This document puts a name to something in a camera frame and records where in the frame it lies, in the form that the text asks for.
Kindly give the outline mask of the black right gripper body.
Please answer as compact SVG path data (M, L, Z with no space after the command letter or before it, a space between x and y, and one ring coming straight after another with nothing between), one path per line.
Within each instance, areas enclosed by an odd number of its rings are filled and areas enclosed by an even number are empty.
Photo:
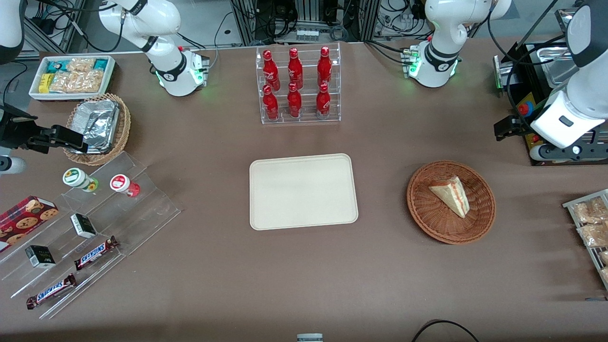
M29 115L16 107L2 107L0 122L0 144L7 149L33 150L48 153L51 145L43 134L44 127L38 126L36 115Z

